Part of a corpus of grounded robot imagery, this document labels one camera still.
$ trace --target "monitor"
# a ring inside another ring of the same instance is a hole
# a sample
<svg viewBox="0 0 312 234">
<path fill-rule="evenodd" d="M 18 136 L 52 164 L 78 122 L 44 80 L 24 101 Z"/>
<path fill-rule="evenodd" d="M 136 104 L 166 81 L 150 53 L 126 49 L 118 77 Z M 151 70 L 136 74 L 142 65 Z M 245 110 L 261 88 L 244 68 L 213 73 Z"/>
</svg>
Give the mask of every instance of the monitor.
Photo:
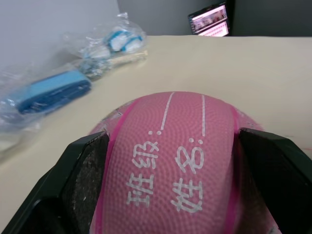
<svg viewBox="0 0 312 234">
<path fill-rule="evenodd" d="M 212 5 L 188 15 L 194 35 L 224 37 L 229 34 L 225 3 Z"/>
</svg>

